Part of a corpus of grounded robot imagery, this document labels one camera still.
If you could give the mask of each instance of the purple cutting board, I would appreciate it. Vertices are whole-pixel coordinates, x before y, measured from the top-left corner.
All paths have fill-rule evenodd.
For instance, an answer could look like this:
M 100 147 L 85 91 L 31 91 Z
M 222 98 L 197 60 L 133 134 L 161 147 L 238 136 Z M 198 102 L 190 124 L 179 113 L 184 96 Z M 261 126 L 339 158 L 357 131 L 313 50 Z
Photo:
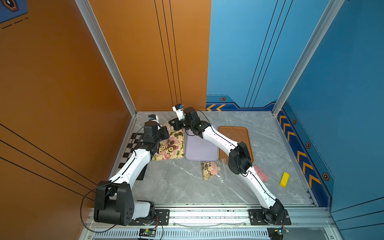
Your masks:
M 189 135 L 193 135 L 191 130 L 188 130 Z M 193 161 L 209 161 L 218 160 L 218 147 L 208 140 L 202 139 L 199 136 L 186 136 L 187 143 L 185 144 L 185 158 Z

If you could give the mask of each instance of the black line stripe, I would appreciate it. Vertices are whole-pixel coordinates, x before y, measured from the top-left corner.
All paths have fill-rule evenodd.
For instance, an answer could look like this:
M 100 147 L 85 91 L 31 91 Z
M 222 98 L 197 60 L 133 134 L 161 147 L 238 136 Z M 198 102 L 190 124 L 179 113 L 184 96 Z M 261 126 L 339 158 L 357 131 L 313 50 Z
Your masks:
M 351 208 L 351 207 L 356 207 L 356 206 L 359 206 L 359 205 L 362 205 L 362 204 L 366 204 L 366 203 L 369 203 L 369 202 L 373 202 L 373 201 L 376 201 L 376 200 L 380 200 L 380 199 L 383 199 L 383 198 L 384 197 L 379 197 L 379 198 L 376 198 L 376 199 L 373 199 L 373 200 L 370 200 L 370 201 L 362 202 L 360 204 L 356 204 L 356 205 L 353 205 L 353 206 L 350 206 L 350 207 L 345 207 L 343 209 L 339 209 L 339 210 L 333 211 L 332 213 L 338 212 L 338 211 L 341 211 L 341 210 L 344 210 L 344 209 L 348 209 L 348 208 Z
M 266 54 L 265 54 L 265 58 L 264 58 L 262 67 L 260 68 L 259 76 L 257 77 L 257 81 L 256 81 L 256 84 L 255 84 L 255 88 L 253 89 L 253 92 L 252 92 L 252 95 L 251 95 L 251 99 L 249 100 L 248 107 L 251 105 L 251 101 L 252 101 L 252 98 L 253 98 L 253 94 L 255 93 L 255 90 L 256 90 L 256 87 L 257 87 L 257 82 L 259 81 L 260 74 L 261 74 L 261 72 L 262 72 L 262 70 L 263 70 L 264 63 L 265 63 L 266 57 L 267 57 L 267 55 L 268 55 L 269 48 L 270 48 L 270 46 L 271 46 L 271 44 L 272 44 L 273 36 L 275 35 L 277 25 L 279 25 L 279 21 L 280 21 L 281 13 L 283 12 L 283 9 L 284 9 L 284 6 L 285 6 L 285 2 L 286 2 L 286 0 L 284 0 L 284 4 L 283 4 L 283 7 L 281 8 L 279 18 L 277 19 L 277 23 L 276 23 L 276 26 L 275 26 L 275 30 L 273 31 L 273 34 L 272 34 L 272 37 L 271 37 L 271 41 L 269 42 L 269 46 L 268 46 L 268 49 L 267 49 L 267 51 L 266 51 Z
M 7 28 L 7 27 L 9 27 L 9 26 L 12 26 L 12 24 L 10 24 L 10 25 L 8 25 L 8 26 L 5 26 L 5 27 L 3 27 L 3 28 L 1 28 L 1 29 Z
M 382 225 L 382 224 L 384 224 L 384 222 L 383 223 L 377 223 L 377 224 L 371 224 L 371 225 L 365 225 L 365 226 L 361 226 L 361 227 L 371 227 L 371 226 L 377 226 L 377 225 Z M 350 228 L 340 229 L 340 231 L 342 231 L 342 230 L 349 230 L 349 229 L 355 229 L 355 228 L 361 228 L 361 227 L 350 227 Z
M 15 133 L 14 131 L 10 130 L 9 128 L 7 128 L 6 126 L 4 126 L 3 124 L 0 123 L 0 126 L 2 126 L 3 128 L 5 128 L 6 130 L 10 131 L 11 133 L 15 134 L 16 136 L 18 136 L 19 138 L 23 139 L 24 141 L 26 141 L 27 143 L 31 144 L 32 146 L 34 146 L 35 148 L 39 149 L 40 151 L 42 151 L 43 153 L 45 153 L 46 155 L 50 156 L 51 158 L 55 159 L 56 161 L 58 161 L 59 163 L 61 163 L 62 165 L 66 166 L 67 168 L 71 169 L 72 171 L 74 171 L 75 173 L 79 174 L 80 176 L 82 176 L 83 178 L 87 179 L 88 181 L 90 181 L 91 183 L 93 183 L 94 185 L 97 185 L 96 183 L 92 182 L 91 180 L 89 180 L 88 178 L 84 177 L 83 175 L 81 175 L 80 173 L 78 173 L 77 171 L 73 170 L 72 168 L 68 167 L 67 165 L 65 165 L 63 162 L 60 162 L 57 158 L 53 157 L 52 155 L 48 154 L 47 152 L 45 152 L 44 150 L 42 150 L 41 148 L 39 148 L 38 146 L 34 145 L 33 143 L 31 143 L 30 141 L 26 140 L 25 138 L 23 138 L 22 136 L 20 136 L 19 134 Z
M 177 68 L 177 79 L 179 81 L 180 103 L 183 104 L 183 100 L 181 99 L 181 86 L 180 86 L 180 77 L 179 77 L 179 66 L 177 64 L 175 31 L 173 29 L 172 8 L 170 6 L 170 0 L 169 0 L 169 9 L 170 9 L 170 19 L 171 19 L 171 22 L 172 22 L 173 43 L 175 44 L 176 68 Z
M 371 212 L 371 213 L 369 213 L 369 214 L 363 214 L 363 215 L 359 215 L 359 216 L 355 216 L 355 217 L 349 217 L 349 218 L 345 218 L 345 219 L 337 220 L 337 221 L 335 221 L 335 222 L 344 221 L 344 220 L 347 220 L 347 219 L 352 219 L 352 218 L 356 218 L 356 217 L 362 217 L 362 216 L 371 215 L 371 214 L 377 214 L 377 213 L 380 213 L 380 212 L 384 212 L 384 210 L 377 211 L 377 212 Z
M 269 63 L 271 62 L 271 59 L 272 59 L 273 53 L 275 52 L 275 48 L 276 48 L 277 42 L 279 41 L 279 38 L 280 38 L 280 34 L 281 34 L 282 30 L 283 30 L 283 27 L 284 27 L 284 24 L 285 24 L 285 20 L 287 20 L 287 17 L 288 17 L 288 13 L 289 13 L 289 10 L 291 9 L 292 3 L 293 3 L 293 0 L 291 1 L 291 5 L 289 6 L 289 9 L 288 9 L 287 15 L 285 16 L 285 19 L 284 19 L 283 25 L 282 25 L 282 27 L 281 27 L 281 29 L 280 29 L 280 33 L 279 33 L 279 36 L 277 37 L 277 40 L 276 40 L 275 46 L 273 47 L 273 51 L 272 51 L 271 57 L 269 58 L 269 62 L 268 62 L 268 65 L 267 65 L 267 67 L 266 67 L 266 69 L 265 69 L 265 72 L 264 72 L 264 75 L 263 75 L 263 78 L 262 78 L 262 82 L 260 83 L 259 89 L 257 90 L 257 94 L 256 94 L 256 97 L 255 97 L 255 100 L 253 101 L 252 107 L 254 106 L 254 104 L 255 104 L 255 102 L 256 102 L 256 98 L 257 98 L 257 95 L 259 94 L 260 88 L 261 88 L 261 86 L 262 86 L 262 84 L 263 84 L 263 80 L 264 80 L 264 77 L 265 77 L 266 71 L 268 70 L 268 67 L 269 67 Z
M 172 105 L 175 105 L 175 104 L 173 103 L 172 91 L 171 91 L 171 89 L 170 89 L 170 82 L 169 82 L 169 75 L 168 75 L 168 68 L 167 68 L 167 61 L 166 61 L 166 54 L 165 54 L 165 52 L 164 52 L 163 38 L 161 37 L 160 22 L 159 22 L 159 15 L 158 15 L 158 13 L 157 13 L 156 0 L 153 0 L 153 2 L 155 3 L 156 16 L 157 16 L 157 23 L 159 24 L 159 32 L 160 32 L 161 46 L 163 47 L 164 62 L 166 63 L 166 71 L 167 71 L 167 77 L 168 77 L 168 85 L 169 85 L 170 99 L 172 100 Z
M 247 99 L 248 99 L 249 92 L 251 91 L 251 87 L 252 87 L 252 83 L 253 83 L 253 78 L 255 77 L 256 69 L 257 69 L 257 66 L 259 65 L 259 61 L 260 61 L 260 57 L 261 57 L 262 52 L 263 52 L 263 48 L 264 48 L 264 44 L 265 44 L 265 40 L 266 40 L 266 37 L 268 36 L 269 27 L 271 26 L 273 16 L 275 15 L 275 11 L 276 11 L 276 7 L 277 7 L 277 3 L 278 3 L 278 2 L 279 2 L 279 0 L 276 1 L 276 5 L 275 5 L 275 8 L 274 8 L 274 10 L 273 10 L 273 14 L 272 14 L 272 17 L 271 17 L 271 21 L 269 22 L 268 30 L 267 30 L 267 32 L 266 32 L 266 34 L 265 34 L 265 38 L 264 38 L 264 42 L 263 42 L 263 46 L 262 46 L 262 49 L 261 49 L 261 51 L 260 51 L 259 59 L 257 60 L 257 64 L 256 64 L 256 68 L 255 68 L 255 72 L 253 73 L 252 81 L 251 81 L 251 84 L 249 85 L 249 89 L 248 89 L 248 94 L 247 94 L 247 97 L 245 98 L 244 108 L 245 108 L 245 104 L 247 103 Z
M 166 12 L 165 12 L 165 9 L 164 9 L 164 1 L 161 0 L 161 2 L 163 3 L 164 21 L 166 22 L 166 32 L 167 32 L 167 41 L 168 41 L 168 49 L 169 49 L 170 67 L 171 67 L 171 69 L 172 69 L 173 86 L 175 87 L 176 104 L 178 104 L 179 102 L 178 102 L 178 100 L 177 100 L 176 84 L 175 84 L 175 75 L 173 74 L 172 56 L 171 56 L 171 54 L 170 54 L 170 46 L 169 46 L 169 37 L 168 37 L 168 27 L 167 27 L 167 20 L 166 20 Z
M 10 144 L 8 144 L 8 143 L 4 142 L 4 141 L 3 141 L 3 140 L 1 140 L 1 139 L 0 139 L 0 142 L 2 142 L 2 143 L 4 143 L 4 144 L 6 144 L 6 145 L 8 145 L 8 146 L 10 146 L 11 148 L 15 149 L 15 150 L 16 150 L 16 151 L 18 151 L 18 152 L 21 152 L 22 154 L 26 155 L 27 157 L 29 157 L 29 158 L 31 158 L 31 159 L 33 159 L 33 160 L 35 160 L 35 161 L 37 161 L 37 162 L 39 162 L 39 163 L 43 164 L 44 166 L 48 167 L 49 169 L 52 169 L 52 170 L 54 170 L 55 172 L 57 172 L 57 173 L 59 173 L 59 174 L 63 175 L 64 177 L 66 177 L 66 178 L 68 178 L 68 179 L 70 179 L 70 180 L 74 181 L 75 183 L 77 183 L 77 184 L 80 184 L 81 186 L 85 187 L 86 189 L 88 189 L 88 190 L 92 190 L 92 189 L 90 189 L 90 188 L 87 188 L 86 186 L 82 185 L 81 183 L 79 183 L 79 182 L 77 182 L 77 181 L 73 180 L 72 178 L 70 178 L 70 177 L 67 177 L 66 175 L 62 174 L 61 172 L 58 172 L 58 171 L 56 171 L 55 169 L 51 168 L 50 166 L 48 166 L 48 165 L 46 165 L 46 164 L 44 164 L 44 163 L 40 162 L 39 160 L 37 160 L 37 159 L 35 159 L 35 158 L 31 157 L 30 155 L 26 154 L 25 152 L 22 152 L 21 150 L 19 150 L 19 149 L 17 149 L 17 148 L 15 148 L 15 147 L 13 147 L 12 145 L 10 145 Z
M 52 180 L 49 180 L 48 178 L 43 177 L 43 176 L 41 176 L 41 175 L 39 175 L 39 174 L 37 174 L 37 173 L 35 173 L 35 172 L 32 172 L 32 171 L 30 171 L 30 170 L 28 170 L 28 169 L 26 169 L 26 168 L 24 168 L 24 167 L 22 167 L 22 166 L 20 166 L 20 165 L 17 165 L 16 163 L 13 163 L 13 162 L 11 162 L 11 161 L 9 161 L 9 160 L 3 158 L 3 157 L 0 157 L 0 159 L 3 159 L 4 161 L 9 162 L 9 163 L 11 163 L 11 164 L 13 164 L 13 165 L 15 165 L 15 166 L 17 166 L 17 167 L 19 167 L 19 168 L 22 168 L 22 169 L 24 169 L 24 170 L 27 170 L 28 172 L 33 173 L 34 175 L 37 175 L 37 176 L 39 176 L 39 177 L 41 177 L 41 178 L 44 178 L 45 180 L 48 180 L 48 181 L 50 181 L 50 182 L 52 182 L 52 183 L 54 183 L 54 184 L 56 184 L 56 185 L 59 185 L 60 187 L 64 187 L 63 185 L 58 184 L 57 182 L 54 182 L 54 181 L 52 181 Z M 75 192 L 74 190 L 71 190 L 71 189 L 67 188 L 67 187 L 64 187 L 64 188 L 65 188 L 65 189 L 68 189 L 68 190 L 71 191 L 71 192 L 74 192 L 74 193 L 76 193 L 76 194 L 79 194 L 79 195 L 82 196 L 82 197 L 84 196 L 84 195 L 82 195 L 82 194 L 80 194 L 80 193 L 78 193 L 78 192 Z

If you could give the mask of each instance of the pink food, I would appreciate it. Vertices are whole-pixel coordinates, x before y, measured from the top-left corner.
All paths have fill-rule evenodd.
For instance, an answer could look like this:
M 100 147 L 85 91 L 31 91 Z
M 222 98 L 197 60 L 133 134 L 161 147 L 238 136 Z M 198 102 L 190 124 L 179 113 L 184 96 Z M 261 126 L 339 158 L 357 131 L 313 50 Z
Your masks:
M 212 175 L 217 175 L 217 165 L 215 162 L 211 162 L 211 174 Z
M 263 170 L 261 170 L 258 166 L 254 166 L 253 168 L 255 169 L 255 172 L 263 182 L 268 181 L 269 177 L 266 173 L 263 172 Z

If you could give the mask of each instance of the yellow chevron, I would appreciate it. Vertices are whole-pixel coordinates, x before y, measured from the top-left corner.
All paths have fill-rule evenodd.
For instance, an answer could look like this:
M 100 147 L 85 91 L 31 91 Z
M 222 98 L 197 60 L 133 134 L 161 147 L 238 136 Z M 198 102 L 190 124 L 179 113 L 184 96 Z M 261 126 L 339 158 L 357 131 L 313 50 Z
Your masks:
M 225 106 L 225 104 L 223 104 L 223 105 L 221 105 L 220 107 L 216 108 L 216 110 L 217 110 L 217 111 L 221 111 L 220 108 L 222 108 L 222 107 L 224 107 L 224 106 Z
M 297 151 L 297 161 L 300 162 L 299 158 L 300 158 L 300 155 L 301 156 L 304 156 L 304 157 L 307 157 L 307 155 L 303 152 L 300 152 L 300 151 Z
M 213 107 L 213 106 L 215 106 L 215 105 L 216 105 L 216 104 L 212 104 L 211 106 L 209 106 L 209 107 L 207 108 L 207 110 L 208 110 L 208 111 L 212 111 L 212 110 L 211 110 L 211 107 Z
M 296 136 L 296 134 L 295 134 L 294 132 L 290 132 L 290 131 L 288 131 L 288 142 L 289 142 L 289 136 L 290 136 L 290 135 Z
M 283 115 L 280 116 L 280 125 L 281 125 L 281 119 L 282 119 L 282 118 L 286 118 L 286 117 L 283 116 Z
M 285 133 L 285 127 L 290 127 L 291 125 L 289 125 L 288 123 L 284 123 L 283 126 L 284 126 L 283 132 Z
M 304 173 L 304 175 L 305 175 L 305 167 L 309 167 L 310 169 L 313 170 L 313 167 L 312 167 L 311 165 L 309 165 L 309 164 L 306 163 L 306 162 L 303 162 L 303 173 Z
M 311 187 L 311 188 L 312 188 L 312 180 L 315 180 L 316 182 L 318 182 L 319 184 L 321 184 L 321 182 L 320 182 L 319 179 L 315 178 L 314 176 L 312 176 L 312 175 L 310 174 L 310 187 Z

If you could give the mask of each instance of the ventilation grille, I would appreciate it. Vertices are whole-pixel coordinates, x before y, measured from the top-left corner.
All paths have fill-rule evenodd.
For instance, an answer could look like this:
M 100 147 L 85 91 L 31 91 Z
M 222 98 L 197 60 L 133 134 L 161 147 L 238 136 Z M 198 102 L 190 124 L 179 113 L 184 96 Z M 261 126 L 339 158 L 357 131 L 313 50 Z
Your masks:
M 108 232 L 103 232 L 103 233 L 95 233 L 95 237 L 103 236 L 103 237 L 137 237 L 137 230 L 110 230 Z
M 97 231 L 104 231 L 107 229 L 97 229 Z M 156 237 L 161 237 L 161 229 L 156 232 Z M 96 233 L 94 237 L 99 238 L 132 238 L 137 239 L 138 229 L 125 230 L 125 229 L 112 229 L 104 233 Z M 163 240 L 167 239 L 270 239 L 266 228 L 257 229 L 234 229 L 234 230 L 215 230 L 208 228 L 199 229 L 180 229 L 180 228 L 169 228 L 164 230 Z
M 189 239 L 189 238 L 201 238 L 201 239 L 233 239 L 233 238 L 250 238 L 255 237 L 268 237 L 267 230 L 228 230 L 228 231 L 215 231 L 215 230 L 165 230 L 163 239 Z

